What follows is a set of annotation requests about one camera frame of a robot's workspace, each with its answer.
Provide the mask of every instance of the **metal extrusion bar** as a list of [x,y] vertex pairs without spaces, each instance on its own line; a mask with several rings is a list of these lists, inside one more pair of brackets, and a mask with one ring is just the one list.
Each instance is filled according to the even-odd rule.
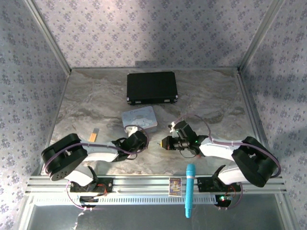
[[[79,196],[77,194],[70,194],[73,202],[79,204]],[[37,206],[54,206],[54,205],[71,205],[71,201],[66,194],[44,194],[36,195],[34,199]],[[123,195],[120,197],[102,196],[98,202],[87,202],[89,205],[183,205],[185,204],[185,197],[169,197],[167,195]],[[215,195],[196,195],[193,198],[193,204],[217,204]]]
[[23,203],[19,211],[21,215],[19,216],[18,221],[16,222],[18,223],[18,228],[17,228],[18,230],[26,230],[28,228],[34,205],[35,205],[34,196],[32,195],[24,196]]
[[[99,176],[112,177],[113,192],[108,196],[166,196],[168,195],[169,176]],[[183,195],[186,190],[185,175],[182,175]],[[210,175],[197,175],[196,177],[211,177]],[[65,191],[66,181],[50,181],[47,176],[31,177],[26,189],[26,193],[63,193]],[[270,179],[264,188],[256,187],[250,183],[243,183],[245,194],[275,194],[285,193],[286,188],[281,177]],[[194,181],[194,195],[214,195],[221,193],[200,193],[197,187],[197,180]]]
[[[215,71],[233,71],[235,72],[237,69],[236,66],[230,67],[194,67],[192,70],[215,70]],[[84,70],[126,70],[126,71],[157,71],[156,67],[75,67],[73,71],[84,71]],[[191,70],[189,67],[165,67],[162,70],[173,71],[173,70]]]
[[45,37],[47,43],[49,44],[51,50],[53,51],[54,55],[56,56],[58,62],[60,63],[63,70],[66,72],[66,74],[71,73],[71,69],[62,54],[60,48],[58,47],[58,44],[56,43],[55,39],[53,38],[50,30],[48,29],[48,26],[46,25],[44,19],[41,16],[41,13],[38,10],[38,7],[36,6],[35,2],[33,0],[24,0],[25,4],[29,8],[30,13],[32,14],[34,20],[37,22],[37,25],[42,32],[43,36]]
[[276,17],[279,9],[283,5],[284,0],[273,0],[271,5],[269,6],[252,42],[250,43],[247,52],[245,53],[244,57],[242,58],[239,67],[240,70],[243,72],[247,65],[249,64],[250,60],[254,56],[255,52],[257,51],[258,46],[262,42],[265,34],[269,30],[274,18]]
[[[249,120],[252,124],[252,128],[253,128],[255,137],[260,142],[263,143],[264,147],[269,149],[268,143],[264,141],[265,133],[264,133],[263,127],[256,122],[257,119],[259,120],[258,111],[256,108],[253,109],[253,107],[251,106],[251,102],[253,101],[253,99],[251,95],[248,94],[240,73],[237,75],[237,81],[238,81],[239,89],[241,90],[241,93],[243,95],[246,111],[248,113]],[[295,217],[293,208],[289,201],[289,196],[287,194],[287,191],[284,185],[283,185],[283,189],[281,189],[280,192],[275,193],[275,198],[276,198],[277,205],[279,207],[279,211],[280,211],[285,229],[289,229],[289,230],[299,229],[297,219]]]

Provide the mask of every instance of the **black cable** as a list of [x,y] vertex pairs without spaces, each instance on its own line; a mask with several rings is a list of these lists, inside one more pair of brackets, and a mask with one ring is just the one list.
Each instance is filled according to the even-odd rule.
[[184,158],[187,158],[187,159],[189,159],[189,158],[194,158],[194,157],[196,157],[196,155],[194,155],[193,157],[185,157],[185,156],[183,156]]
[[135,158],[132,158],[132,159],[130,159],[130,158],[127,158],[127,160],[130,160],[130,161],[132,161],[132,160],[135,160],[136,158],[138,157],[138,155],[137,154],[135,154]]

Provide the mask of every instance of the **metal frame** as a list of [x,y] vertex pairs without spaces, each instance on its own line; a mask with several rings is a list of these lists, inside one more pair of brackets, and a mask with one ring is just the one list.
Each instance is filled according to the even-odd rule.
[[168,71],[173,71],[173,70],[217,70],[217,71],[236,71],[237,67],[199,67],[199,68],[168,68],[168,67],[81,67],[81,68],[73,68],[72,70],[79,71],[79,70],[144,70],[144,71],[157,71],[157,69],[160,71],[161,69],[163,70],[168,70]]
[[[61,52],[59,46],[57,45],[54,37],[52,36],[47,24],[44,22],[41,13],[39,12],[38,7],[36,6],[33,0],[24,0],[25,4],[27,5],[28,9],[30,10],[34,20],[37,22],[43,36],[45,37],[47,43],[50,45],[53,53],[55,54],[57,60],[59,61],[61,67],[68,75],[65,86],[60,98],[59,106],[56,111],[56,117],[53,121],[53,125],[51,128],[51,132],[48,136],[46,147],[49,145],[53,129],[55,126],[55,122],[57,116],[59,114],[60,106],[65,94],[66,86],[69,80],[69,75],[71,73],[71,69]],[[271,26],[275,16],[277,15],[279,9],[281,8],[284,0],[273,0],[263,21],[261,22],[247,52],[245,53],[244,57],[242,58],[239,68],[241,71],[244,71],[249,64],[250,60],[254,56],[258,46],[262,42],[263,38],[265,37],[266,32]],[[156,68],[137,68],[137,69],[145,69],[145,70],[155,70]],[[189,68],[175,68],[177,70],[190,70]],[[233,67],[229,68],[198,68],[198,69],[212,69],[212,70],[221,70],[221,71],[233,71]],[[262,127],[259,126],[257,123],[257,110],[254,110],[251,106],[252,98],[248,94],[246,87],[244,85],[243,79],[240,74],[237,74],[236,81],[239,90],[242,93],[245,109],[248,115],[248,118],[251,122],[253,132],[255,137],[265,143],[265,136],[264,130]],[[41,163],[41,167],[38,171],[36,171],[37,175],[40,174],[43,164]],[[114,177],[114,191],[109,196],[112,197],[137,197],[137,196],[148,196],[151,198],[164,198],[166,197],[168,191],[168,178],[167,175],[153,175],[153,176],[102,176],[102,177]],[[185,190],[185,183],[186,181],[183,179],[183,191]],[[65,182],[58,181],[58,182],[51,182],[47,176],[32,176],[30,178],[28,187],[25,192],[25,197],[23,199],[22,206],[20,208],[20,216],[19,216],[19,228],[21,230],[27,229],[27,226],[30,221],[30,217],[34,208],[34,205],[48,203],[48,202],[55,202],[56,199],[61,202],[61,204],[66,204],[63,202],[61,196],[66,196],[64,193],[65,190]],[[283,179],[281,177],[270,179],[264,188],[257,188],[252,186],[251,184],[244,184],[244,193],[245,194],[275,194],[276,202],[279,207],[279,211],[281,213],[283,223],[286,229],[299,229],[299,225],[297,223],[295,214],[293,209],[291,208],[290,200],[288,195],[286,194],[286,188],[283,184]],[[194,182],[194,194],[195,196],[204,196],[208,197],[209,194],[201,194],[198,192],[196,187],[196,181]],[[53,195],[51,199],[46,199],[46,196]]]
[[67,63],[63,53],[61,52],[61,49],[59,48],[57,42],[55,41],[54,37],[52,36],[52,33],[50,32],[47,24],[45,23],[41,13],[39,12],[39,9],[35,2],[33,0],[24,0],[25,4],[27,5],[30,13],[33,16],[33,19],[37,22],[37,25],[42,32],[44,38],[46,39],[47,43],[49,44],[52,52],[56,56],[59,64],[63,68],[66,74],[71,73],[71,68],[69,67],[69,64]]
[[271,27],[271,24],[273,20],[275,19],[279,9],[283,5],[283,3],[284,3],[284,0],[273,0],[271,5],[269,6],[262,22],[260,23],[260,26],[258,27],[256,34],[254,35],[252,42],[250,43],[248,47],[248,50],[245,52],[239,64],[239,68],[242,72],[246,69],[247,65],[253,58],[255,52],[258,49],[258,46],[260,45],[267,31]]
[[[238,88],[242,93],[244,104],[245,104],[245,110],[252,124],[254,135],[267,149],[270,149],[270,147],[268,146],[268,143],[265,141],[265,133],[264,133],[263,127],[259,123],[257,123],[257,120],[260,120],[258,111],[256,108],[253,108],[253,106],[251,106],[253,104],[252,103],[253,98],[251,97],[251,95],[248,94],[245,84],[244,84],[244,80],[240,72],[236,75],[236,81],[237,81]],[[286,193],[282,193],[282,192],[276,193],[275,198],[276,198],[276,202],[277,202],[285,229],[287,230],[300,229],[297,218],[294,213],[294,210],[291,206],[291,202],[290,202],[288,193],[287,192]]]
[[[260,141],[264,140],[261,128],[256,122],[257,113],[251,107],[251,99],[249,98],[243,79],[240,74],[235,75],[237,86],[242,93],[245,104],[245,110],[248,119],[251,122],[253,132]],[[185,194],[186,179],[185,175],[176,175],[182,177],[182,191]],[[108,194],[109,200],[99,200],[99,204],[104,205],[142,205],[142,204],[182,204],[183,199],[173,199],[168,197],[168,186],[170,175],[99,175],[98,177],[112,177],[113,192]],[[197,175],[196,177],[211,177],[211,175]],[[25,191],[25,202],[21,208],[21,212],[25,213],[20,216],[20,225],[18,229],[26,229],[30,214],[34,206],[39,205],[72,205],[65,193],[66,181],[50,181],[48,176],[32,176],[29,180]],[[264,188],[255,187],[249,183],[243,183],[244,194],[275,194],[276,202],[281,213],[283,224],[286,229],[297,229],[298,223],[289,202],[289,197],[282,177],[270,179]],[[197,181],[194,181],[194,195],[196,203],[210,203],[212,195],[221,193],[199,193]],[[78,194],[71,194],[74,201],[78,200]]]

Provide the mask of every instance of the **glass panel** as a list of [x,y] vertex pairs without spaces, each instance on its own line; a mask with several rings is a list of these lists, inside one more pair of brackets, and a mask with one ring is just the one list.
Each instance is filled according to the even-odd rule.
[[86,211],[74,206],[36,206],[29,230],[283,230],[274,195],[244,195],[232,210],[196,205],[185,218],[184,205],[101,206]]

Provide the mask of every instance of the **small card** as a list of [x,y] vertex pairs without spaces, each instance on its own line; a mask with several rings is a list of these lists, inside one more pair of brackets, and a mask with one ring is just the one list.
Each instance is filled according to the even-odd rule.
[[169,178],[168,196],[182,196],[181,178]]

